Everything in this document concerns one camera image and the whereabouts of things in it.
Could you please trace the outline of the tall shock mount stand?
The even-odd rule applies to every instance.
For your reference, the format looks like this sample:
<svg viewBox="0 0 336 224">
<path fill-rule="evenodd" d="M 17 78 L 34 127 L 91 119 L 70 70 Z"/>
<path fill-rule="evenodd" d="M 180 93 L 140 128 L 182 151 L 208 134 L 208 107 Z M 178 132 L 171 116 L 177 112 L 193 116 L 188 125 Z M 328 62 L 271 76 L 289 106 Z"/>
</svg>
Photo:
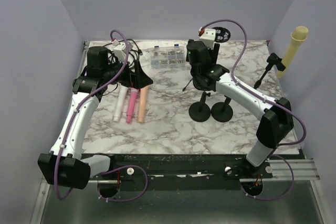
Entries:
<svg viewBox="0 0 336 224">
<path fill-rule="evenodd" d="M 215 43 L 224 43 L 230 39 L 230 31 L 224 27 L 213 27 L 216 30 Z M 190 39 L 186 45 L 186 62 L 191 66 L 190 74 L 192 76 L 190 83 L 195 78 L 202 87 L 207 87 L 210 91 L 215 90 L 216 81 L 224 73 L 229 72 L 228 69 L 216 64 L 208 67 L 207 61 L 209 54 L 207 47 L 199 40 Z"/>
</svg>

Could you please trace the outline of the white microphone grey head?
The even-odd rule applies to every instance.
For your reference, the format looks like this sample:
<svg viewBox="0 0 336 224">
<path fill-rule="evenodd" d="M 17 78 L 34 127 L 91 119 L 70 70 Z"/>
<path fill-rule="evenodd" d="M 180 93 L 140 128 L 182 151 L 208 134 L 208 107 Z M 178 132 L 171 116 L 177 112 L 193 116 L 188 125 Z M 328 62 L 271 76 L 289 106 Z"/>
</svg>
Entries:
<svg viewBox="0 0 336 224">
<path fill-rule="evenodd" d="M 113 116 L 114 122 L 118 122 L 120 120 L 127 91 L 128 91 L 128 87 L 125 87 L 123 85 L 120 86 L 116 109 L 115 109 L 115 113 Z"/>
</svg>

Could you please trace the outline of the pink microphone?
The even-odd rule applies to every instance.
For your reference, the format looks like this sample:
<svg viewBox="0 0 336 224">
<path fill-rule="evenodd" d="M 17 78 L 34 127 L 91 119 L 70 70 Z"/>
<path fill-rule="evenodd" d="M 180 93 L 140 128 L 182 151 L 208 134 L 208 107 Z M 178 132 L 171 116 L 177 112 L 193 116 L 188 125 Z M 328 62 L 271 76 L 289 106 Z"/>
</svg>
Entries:
<svg viewBox="0 0 336 224">
<path fill-rule="evenodd" d="M 128 104 L 127 118 L 126 118 L 126 122 L 128 124 L 130 124 L 132 122 L 138 92 L 139 92 L 138 89 L 131 88 L 130 100 L 129 100 L 129 104 Z"/>
</svg>

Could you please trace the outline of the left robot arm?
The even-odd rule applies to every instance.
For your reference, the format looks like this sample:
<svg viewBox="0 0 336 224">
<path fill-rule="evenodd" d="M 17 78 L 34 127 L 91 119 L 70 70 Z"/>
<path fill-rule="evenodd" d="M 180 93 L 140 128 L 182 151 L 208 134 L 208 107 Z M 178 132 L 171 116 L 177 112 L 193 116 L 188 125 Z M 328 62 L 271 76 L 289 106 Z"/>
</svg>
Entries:
<svg viewBox="0 0 336 224">
<path fill-rule="evenodd" d="M 100 174 L 104 179 L 116 175 L 116 166 L 105 154 L 82 158 L 82 145 L 90 124 L 108 85 L 144 88 L 153 83 L 138 60 L 129 67 L 131 44 L 120 43 L 113 49 L 93 46 L 87 51 L 87 65 L 72 83 L 71 106 L 62 130 L 47 154 L 40 154 L 38 166 L 51 185 L 84 189 L 90 178 Z"/>
</svg>

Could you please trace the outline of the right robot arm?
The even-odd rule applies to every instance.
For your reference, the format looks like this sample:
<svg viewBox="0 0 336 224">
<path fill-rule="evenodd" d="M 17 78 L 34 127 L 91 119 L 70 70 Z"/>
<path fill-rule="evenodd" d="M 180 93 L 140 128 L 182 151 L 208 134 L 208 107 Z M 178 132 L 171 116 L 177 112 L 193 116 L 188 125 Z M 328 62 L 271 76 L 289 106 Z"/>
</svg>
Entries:
<svg viewBox="0 0 336 224">
<path fill-rule="evenodd" d="M 282 97 L 264 95 L 231 75 L 229 70 L 212 59 L 213 50 L 202 41 L 189 40 L 186 61 L 191 65 L 193 85 L 201 91 L 214 91 L 234 100 L 260 121 L 257 142 L 241 165 L 242 173 L 249 178 L 260 172 L 260 165 L 277 148 L 293 129 L 291 104 Z"/>
</svg>

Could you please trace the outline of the clip desk stand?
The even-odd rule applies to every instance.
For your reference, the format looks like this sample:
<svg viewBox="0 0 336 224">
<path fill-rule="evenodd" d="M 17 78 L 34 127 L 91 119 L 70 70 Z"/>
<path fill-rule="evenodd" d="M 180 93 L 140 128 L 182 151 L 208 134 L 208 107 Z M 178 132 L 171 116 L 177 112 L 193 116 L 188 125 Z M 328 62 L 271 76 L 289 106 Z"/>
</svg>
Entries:
<svg viewBox="0 0 336 224">
<path fill-rule="evenodd" d="M 231 98 L 226 97 L 224 102 L 217 102 L 211 108 L 212 117 L 218 122 L 228 122 L 233 117 L 233 109 L 229 105 Z"/>
</svg>

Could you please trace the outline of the shock mount desk stand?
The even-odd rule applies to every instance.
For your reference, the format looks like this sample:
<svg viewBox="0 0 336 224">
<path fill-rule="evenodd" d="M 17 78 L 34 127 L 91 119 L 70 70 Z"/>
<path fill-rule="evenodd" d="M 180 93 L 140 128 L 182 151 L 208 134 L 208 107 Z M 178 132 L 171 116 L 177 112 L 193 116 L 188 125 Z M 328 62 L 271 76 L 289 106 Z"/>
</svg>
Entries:
<svg viewBox="0 0 336 224">
<path fill-rule="evenodd" d="M 194 102 L 188 110 L 188 114 L 193 121 L 205 122 L 210 118 L 211 109 L 206 104 L 206 98 L 211 96 L 210 89 L 202 87 L 201 84 L 194 78 L 193 85 L 196 89 L 202 91 L 202 96 L 198 102 Z"/>
</svg>

